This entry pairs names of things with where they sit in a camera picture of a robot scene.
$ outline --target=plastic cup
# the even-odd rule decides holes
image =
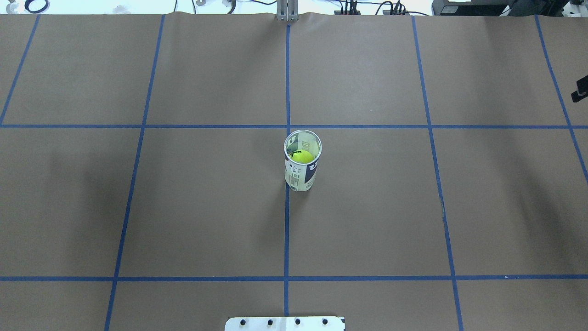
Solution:
[[[300,163],[292,159],[295,151],[307,151],[314,156],[312,161]],[[323,150],[320,138],[308,130],[296,130],[288,135],[284,141],[284,155],[286,157],[286,183],[294,191],[308,191],[315,182],[316,168]]]

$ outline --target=gray surface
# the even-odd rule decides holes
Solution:
[[[299,23],[292,124],[427,123],[410,18],[307,14]]]
[[[112,331],[224,330],[230,317],[281,316],[282,282],[119,283]]]
[[[416,21],[434,124],[565,123],[532,17]],[[585,44],[560,39],[584,23],[542,22],[566,98]],[[0,329],[102,330],[116,284],[110,330],[222,330],[285,303],[355,330],[457,330],[427,129],[313,129],[324,143],[315,186],[286,204],[287,29],[272,15],[166,16],[148,124],[283,127],[146,127],[118,274],[141,129],[5,124],[141,123],[159,23],[41,18],[0,125]],[[10,27],[0,98],[32,18]],[[426,124],[413,42],[407,17],[303,15],[290,29],[292,123]],[[586,157],[588,130],[575,132]],[[588,186],[569,131],[434,134],[456,274],[501,279],[459,281],[465,330],[581,329],[586,280],[511,275],[588,277]]]
[[[112,275],[138,136],[0,130],[1,275]]]
[[[121,275],[279,276],[284,258],[280,129],[153,129]]]
[[[588,273],[588,186],[568,130],[435,141],[456,273]]]
[[[416,18],[433,124],[565,124],[532,16]]]
[[[109,282],[0,283],[2,330],[104,330],[110,289]]]
[[[290,195],[290,273],[449,274],[427,130],[314,132],[325,150]]]
[[[159,21],[43,16],[4,123],[141,123]]]
[[[345,316],[347,330],[457,330],[451,282],[292,282],[292,316]]]
[[[31,34],[35,23],[34,16],[19,17],[14,15],[3,15],[0,19],[0,45],[2,45],[2,56],[0,57],[0,107],[10,91],[14,74],[22,58],[22,52]]]
[[[585,330],[588,280],[459,282],[468,331]]]
[[[275,19],[167,15],[148,123],[286,124],[286,31]]]
[[[576,81],[588,75],[588,39],[574,37],[577,32],[588,31],[588,19],[562,20],[540,16],[540,22],[545,47],[570,121],[574,125],[588,125],[587,99],[574,103],[570,95],[577,90]]]

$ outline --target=white bracket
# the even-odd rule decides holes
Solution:
[[[225,331],[345,331],[345,317],[233,317]]]
[[[278,0],[278,21],[298,21],[298,0]]]

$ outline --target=yellow-green ball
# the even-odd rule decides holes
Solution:
[[[311,163],[315,159],[314,155],[305,150],[296,150],[290,154],[290,158],[298,163]]]

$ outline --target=vertical blue line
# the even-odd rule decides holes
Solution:
[[[29,52],[29,48],[31,47],[31,43],[33,41],[33,37],[35,36],[35,31],[37,25],[39,25],[39,20],[41,19],[40,15],[37,15],[35,19],[35,24],[33,24],[33,29],[31,30],[31,35],[29,36],[29,41],[26,42],[25,51],[22,53],[21,61],[18,64],[18,68],[16,69],[16,74],[14,75],[14,79],[12,80],[12,85],[10,86],[10,90],[8,91],[8,95],[6,96],[6,101],[4,102],[4,108],[2,109],[2,115],[0,115],[0,124],[4,122],[4,116],[6,116],[6,111],[8,111],[8,105],[10,104],[10,99],[12,98],[12,93],[14,93],[14,89],[16,88],[16,82],[18,81],[18,77],[21,75],[22,65],[25,63],[26,55]]]
[[[541,24],[539,23],[539,16],[535,15],[535,23],[537,24],[537,31],[539,33],[539,39],[541,40],[541,47],[543,48],[543,55],[545,56],[545,61],[547,62],[547,68],[549,69],[549,74],[552,76],[553,86],[555,87],[555,91],[557,92],[557,97],[559,98],[559,104],[562,105],[563,115],[566,118],[567,127],[570,130],[570,135],[572,136],[572,142],[574,143],[574,148],[576,149],[576,154],[578,155],[578,159],[580,160],[580,166],[582,167],[582,172],[584,172],[584,179],[586,179],[586,184],[588,184],[588,171],[586,170],[586,164],[584,163],[584,158],[582,158],[582,152],[580,152],[580,147],[578,146],[578,142],[576,140],[576,135],[574,133],[574,129],[572,127],[572,121],[570,121],[570,117],[567,114],[566,104],[563,102],[562,93],[559,90],[559,85],[557,84],[557,79],[555,78],[555,73],[553,72],[553,68],[551,66],[551,61],[549,61],[549,55],[547,54],[547,47],[545,47],[545,40],[543,39],[543,31],[541,30]]]
[[[449,237],[449,226],[447,225],[447,214],[445,212],[445,200],[443,199],[443,187],[441,186],[441,177],[439,175],[439,163],[437,162],[437,150],[435,149],[435,139],[433,137],[433,125],[431,123],[431,116],[429,112],[429,101],[427,98],[427,89],[425,87],[425,75],[423,73],[423,63],[420,57],[419,37],[416,31],[415,17],[411,16],[412,19],[412,31],[415,36],[415,48],[416,58],[419,64],[419,75],[420,75],[420,87],[423,91],[423,101],[425,103],[425,114],[427,116],[427,126],[429,129],[429,140],[431,143],[431,153],[433,155],[433,165],[435,167],[435,177],[437,179],[437,193],[439,200],[441,201],[441,207],[443,209],[443,227],[445,230],[445,245],[447,246],[447,258],[449,259],[449,270],[451,272],[452,285],[453,285],[453,299],[455,300],[455,311],[457,314],[457,326],[460,331],[463,331],[462,321],[462,309],[459,303],[459,293],[457,291],[457,279],[455,278],[455,266],[453,264],[453,251],[451,249],[451,239]]]
[[[143,111],[143,124],[141,125],[141,133],[139,134],[139,142],[137,143],[137,152],[135,154],[135,164],[133,166],[133,174],[131,177],[131,186],[129,188],[129,196],[126,201],[125,218],[122,223],[121,240],[118,245],[118,254],[116,255],[116,265],[114,270],[114,280],[112,281],[111,296],[108,300],[108,310],[106,312],[106,321],[104,322],[104,331],[110,328],[110,321],[112,317],[112,308],[114,306],[114,298],[116,295],[116,285],[118,283],[118,274],[121,269],[122,251],[125,247],[126,228],[129,224],[129,215],[131,214],[131,202],[133,200],[133,193],[135,190],[135,181],[137,176],[137,169],[139,168],[139,160],[141,159],[141,149],[143,147],[143,137],[145,136],[145,124],[147,123],[147,114],[149,112],[149,102],[151,100],[151,91],[153,88],[153,81],[155,79],[155,71],[157,69],[157,59],[159,56],[159,47],[161,45],[161,36],[163,34],[163,23],[165,22],[165,15],[161,15],[159,23],[159,34],[157,36],[157,45],[155,46],[155,55],[153,56],[153,65],[151,67],[151,77],[149,79],[149,88],[147,90],[147,98],[145,100],[145,110]]]
[[[286,135],[290,134],[290,25],[286,26]],[[284,204],[284,316],[290,315],[289,282],[290,276],[290,187],[286,183]]]

